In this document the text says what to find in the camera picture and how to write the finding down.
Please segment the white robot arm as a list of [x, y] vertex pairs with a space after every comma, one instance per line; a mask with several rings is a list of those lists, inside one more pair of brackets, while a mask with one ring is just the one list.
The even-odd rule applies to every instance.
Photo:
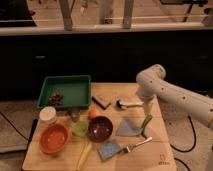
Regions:
[[139, 98], [147, 102], [158, 96], [175, 104], [213, 131], [213, 99], [168, 83], [164, 80], [165, 76], [166, 71], [159, 64], [139, 72], [136, 76]]

